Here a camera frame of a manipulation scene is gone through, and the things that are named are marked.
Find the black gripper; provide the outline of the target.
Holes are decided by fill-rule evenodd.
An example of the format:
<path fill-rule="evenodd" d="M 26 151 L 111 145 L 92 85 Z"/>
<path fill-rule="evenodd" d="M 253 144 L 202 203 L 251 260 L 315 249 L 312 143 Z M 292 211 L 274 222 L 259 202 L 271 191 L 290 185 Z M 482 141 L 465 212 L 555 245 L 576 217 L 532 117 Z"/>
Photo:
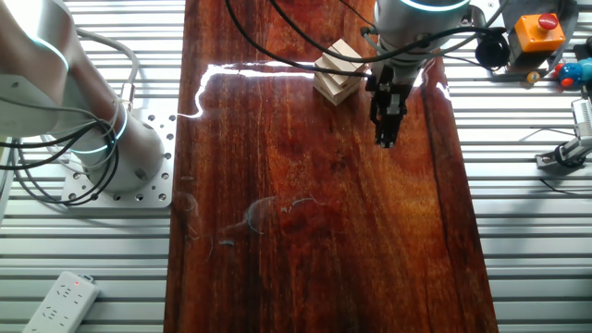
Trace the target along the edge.
<path fill-rule="evenodd" d="M 406 100 L 411 92 L 410 83 L 396 83 L 395 71 L 384 66 L 378 74 L 367 80 L 365 90 L 372 95 L 370 120 L 375 125 L 376 144 L 393 148 L 398 138 L 401 122 L 407 114 Z M 385 116 L 385 140 L 382 119 Z"/>

